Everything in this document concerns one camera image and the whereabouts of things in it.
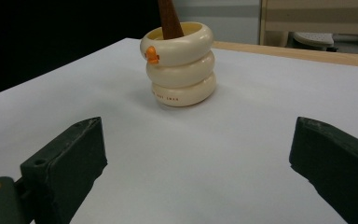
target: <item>ceramic cup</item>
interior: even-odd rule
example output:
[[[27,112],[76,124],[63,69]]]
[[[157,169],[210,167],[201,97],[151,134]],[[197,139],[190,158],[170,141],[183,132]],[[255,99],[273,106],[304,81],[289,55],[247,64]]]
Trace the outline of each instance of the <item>ceramic cup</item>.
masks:
[[[152,92],[159,102],[171,106],[199,103],[216,86],[211,29],[192,21],[181,26],[182,37],[164,40],[159,27],[147,33],[140,45]]]

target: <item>floor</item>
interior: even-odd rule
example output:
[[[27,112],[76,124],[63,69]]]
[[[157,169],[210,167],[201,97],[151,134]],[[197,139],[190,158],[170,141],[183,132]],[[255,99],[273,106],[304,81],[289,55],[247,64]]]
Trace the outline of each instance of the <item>floor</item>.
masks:
[[[358,54],[358,35],[333,35],[333,39],[337,52]],[[301,44],[293,39],[293,34],[289,34],[286,47],[293,49],[326,50],[326,48],[316,48]]]

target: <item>dark wall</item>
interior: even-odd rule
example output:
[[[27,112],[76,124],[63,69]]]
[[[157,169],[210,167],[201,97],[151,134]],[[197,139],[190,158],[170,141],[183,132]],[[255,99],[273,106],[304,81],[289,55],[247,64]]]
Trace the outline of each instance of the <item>dark wall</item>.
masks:
[[[0,2],[0,91],[159,26],[157,0]]]

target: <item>white table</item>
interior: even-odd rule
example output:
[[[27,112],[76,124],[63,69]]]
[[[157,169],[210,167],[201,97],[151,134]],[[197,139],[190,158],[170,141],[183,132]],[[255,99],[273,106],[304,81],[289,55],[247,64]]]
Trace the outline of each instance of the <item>white table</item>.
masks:
[[[0,176],[101,117],[108,165],[72,223],[345,223],[288,160],[297,117],[358,137],[358,67],[213,49],[217,88],[160,105],[140,40],[0,92]]]

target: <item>wooden handle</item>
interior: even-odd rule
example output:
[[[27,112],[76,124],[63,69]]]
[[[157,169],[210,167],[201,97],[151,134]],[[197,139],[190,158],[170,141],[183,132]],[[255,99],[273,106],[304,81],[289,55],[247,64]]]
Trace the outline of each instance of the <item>wooden handle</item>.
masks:
[[[184,36],[172,0],[158,0],[158,9],[164,39]]]

